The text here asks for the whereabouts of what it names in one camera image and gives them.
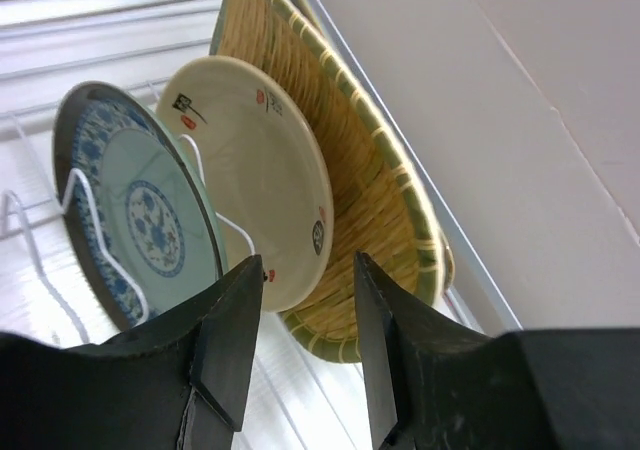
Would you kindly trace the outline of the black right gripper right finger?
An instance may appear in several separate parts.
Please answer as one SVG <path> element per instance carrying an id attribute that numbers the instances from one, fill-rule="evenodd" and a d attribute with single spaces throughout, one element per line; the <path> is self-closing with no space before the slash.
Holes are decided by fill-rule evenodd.
<path id="1" fill-rule="evenodd" d="M 635 449 L 639 332 L 524 330 L 489 337 L 353 261 L 376 449 Z"/>

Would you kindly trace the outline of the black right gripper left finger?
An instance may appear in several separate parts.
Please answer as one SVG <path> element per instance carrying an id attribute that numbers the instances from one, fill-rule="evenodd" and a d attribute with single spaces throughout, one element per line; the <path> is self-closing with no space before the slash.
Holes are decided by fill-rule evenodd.
<path id="1" fill-rule="evenodd" d="M 259 256 L 102 344 L 1 336 L 5 449 L 228 449 L 242 428 L 263 293 Z"/>

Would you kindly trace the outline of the blue white patterned bowl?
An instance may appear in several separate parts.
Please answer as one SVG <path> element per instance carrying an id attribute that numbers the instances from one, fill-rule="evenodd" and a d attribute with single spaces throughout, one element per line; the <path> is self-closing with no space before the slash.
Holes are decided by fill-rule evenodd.
<path id="1" fill-rule="evenodd" d="M 147 106 L 88 81 L 62 99 L 52 134 L 64 223 L 97 300 L 125 331 L 199 294 L 229 269 L 196 166 Z"/>

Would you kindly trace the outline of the green-rimmed bamboo tray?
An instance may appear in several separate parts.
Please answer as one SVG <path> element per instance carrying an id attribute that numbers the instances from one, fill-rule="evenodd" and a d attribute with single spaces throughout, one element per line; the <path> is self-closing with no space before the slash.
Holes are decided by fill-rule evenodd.
<path id="1" fill-rule="evenodd" d="M 334 202 L 328 265 L 311 295 L 284 311 L 290 334 L 333 363 L 360 361 L 352 260 L 373 259 L 405 290 L 434 304 L 455 263 L 426 189 L 370 93 L 326 38 L 306 0 L 223 0 L 212 54 L 271 76 L 307 119 Z"/>

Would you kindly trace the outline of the cream floral round plate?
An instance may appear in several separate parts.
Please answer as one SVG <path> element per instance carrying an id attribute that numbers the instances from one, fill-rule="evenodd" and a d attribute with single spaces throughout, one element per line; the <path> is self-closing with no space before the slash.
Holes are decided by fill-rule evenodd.
<path id="1" fill-rule="evenodd" d="M 262 257 L 266 312 L 293 309 L 319 284 L 332 249 L 334 205 L 319 144 L 269 75 L 239 58 L 181 67 L 156 115 L 202 170 L 227 261 Z"/>

